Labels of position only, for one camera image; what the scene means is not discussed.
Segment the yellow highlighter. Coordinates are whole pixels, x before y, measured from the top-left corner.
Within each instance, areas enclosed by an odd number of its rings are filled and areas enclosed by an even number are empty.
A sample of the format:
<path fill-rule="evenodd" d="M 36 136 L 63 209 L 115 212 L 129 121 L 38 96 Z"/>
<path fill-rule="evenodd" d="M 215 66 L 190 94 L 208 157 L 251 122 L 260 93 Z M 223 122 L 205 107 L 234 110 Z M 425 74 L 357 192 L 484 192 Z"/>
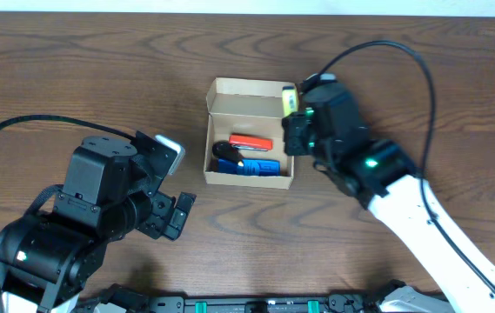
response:
<path fill-rule="evenodd" d="M 298 91 L 295 85 L 287 85 L 282 89 L 284 117 L 298 111 Z"/>

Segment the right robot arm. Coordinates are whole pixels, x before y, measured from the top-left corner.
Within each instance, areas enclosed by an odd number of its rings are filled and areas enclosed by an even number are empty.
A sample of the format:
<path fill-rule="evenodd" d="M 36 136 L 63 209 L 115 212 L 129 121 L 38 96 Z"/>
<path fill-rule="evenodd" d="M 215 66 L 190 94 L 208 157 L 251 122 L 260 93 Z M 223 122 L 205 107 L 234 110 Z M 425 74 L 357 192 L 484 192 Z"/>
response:
<path fill-rule="evenodd" d="M 286 86 L 284 152 L 314 167 L 389 228 L 457 312 L 495 312 L 495 265 L 444 210 L 415 163 L 392 140 L 374 139 L 336 81 L 299 93 Z"/>

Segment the blue plastic holder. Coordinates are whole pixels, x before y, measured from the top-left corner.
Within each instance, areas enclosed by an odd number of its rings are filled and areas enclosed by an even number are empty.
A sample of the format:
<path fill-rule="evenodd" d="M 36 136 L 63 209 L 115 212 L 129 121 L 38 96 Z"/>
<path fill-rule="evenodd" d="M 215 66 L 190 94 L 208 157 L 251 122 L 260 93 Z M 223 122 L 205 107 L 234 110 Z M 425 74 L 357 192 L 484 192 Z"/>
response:
<path fill-rule="evenodd" d="M 264 159 L 244 159 L 243 166 L 219 159 L 217 171 L 224 174 L 240 176 L 279 176 L 280 162 Z"/>

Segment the red stapler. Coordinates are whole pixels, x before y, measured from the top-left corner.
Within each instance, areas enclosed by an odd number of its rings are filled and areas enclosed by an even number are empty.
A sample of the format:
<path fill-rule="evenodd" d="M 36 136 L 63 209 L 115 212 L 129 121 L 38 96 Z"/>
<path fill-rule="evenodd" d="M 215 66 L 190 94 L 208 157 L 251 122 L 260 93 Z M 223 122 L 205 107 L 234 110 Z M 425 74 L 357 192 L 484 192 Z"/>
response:
<path fill-rule="evenodd" d="M 233 134 L 229 136 L 229 143 L 239 150 L 270 151 L 273 148 L 271 139 Z"/>

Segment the black correction tape dispenser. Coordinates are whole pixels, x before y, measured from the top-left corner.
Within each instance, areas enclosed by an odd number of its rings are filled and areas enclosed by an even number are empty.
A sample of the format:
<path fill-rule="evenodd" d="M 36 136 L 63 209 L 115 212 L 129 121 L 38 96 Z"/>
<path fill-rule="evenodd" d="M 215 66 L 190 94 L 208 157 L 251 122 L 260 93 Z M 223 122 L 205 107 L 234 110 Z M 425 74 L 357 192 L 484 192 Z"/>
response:
<path fill-rule="evenodd" d="M 212 145 L 212 154 L 218 159 L 224 159 L 238 166 L 243 166 L 243 156 L 239 150 L 227 141 L 218 141 Z"/>

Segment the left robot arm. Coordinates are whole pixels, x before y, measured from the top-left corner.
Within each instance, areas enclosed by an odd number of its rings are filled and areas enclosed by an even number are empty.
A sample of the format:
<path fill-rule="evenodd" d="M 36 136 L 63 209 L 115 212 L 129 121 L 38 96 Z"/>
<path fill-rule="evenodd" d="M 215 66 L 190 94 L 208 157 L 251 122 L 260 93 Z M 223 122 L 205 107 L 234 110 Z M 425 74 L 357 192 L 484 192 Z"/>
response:
<path fill-rule="evenodd" d="M 0 232 L 2 311 L 70 312 L 110 243 L 133 230 L 178 239 L 196 197 L 159 188 L 184 154 L 162 135 L 84 138 L 64 183 L 43 190 Z"/>

